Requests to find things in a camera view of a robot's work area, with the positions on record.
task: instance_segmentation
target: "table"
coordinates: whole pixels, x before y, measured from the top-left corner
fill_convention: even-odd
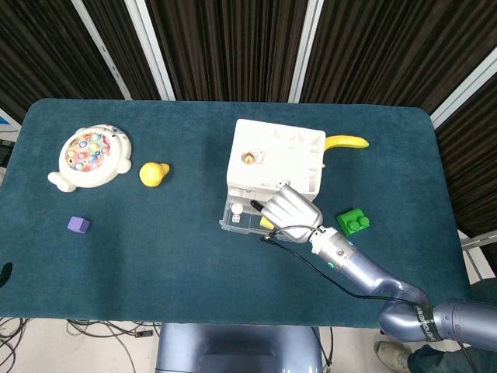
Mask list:
[[[366,138],[325,153],[315,203],[325,225],[360,207],[371,226],[350,239],[433,303],[469,284],[433,126],[407,107],[43,99],[31,106],[0,187],[0,315],[248,324],[376,325],[382,302],[351,298],[256,235],[221,230],[226,169],[238,118]],[[62,193],[47,181],[78,128],[112,124],[133,144],[129,173]],[[167,162],[160,187],[145,162]],[[67,230],[72,215],[89,231]],[[347,284],[313,256],[290,244]]]

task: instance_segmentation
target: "robotic hand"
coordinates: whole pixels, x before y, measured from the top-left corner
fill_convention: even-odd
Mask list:
[[[362,254],[334,228],[325,228],[322,213],[285,185],[266,206],[252,206],[276,226],[267,239],[281,233],[294,242],[312,244],[312,252],[334,267],[365,295],[387,292],[400,302],[387,302],[378,316],[380,328],[400,342],[456,340],[497,351],[497,307],[449,299],[433,308],[416,286],[390,275]]]

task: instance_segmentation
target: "green lego block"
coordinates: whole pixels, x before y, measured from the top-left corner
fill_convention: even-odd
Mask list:
[[[370,219],[364,216],[360,208],[344,212],[336,217],[336,221],[340,224],[345,237],[349,237],[353,233],[363,230],[370,226]]]

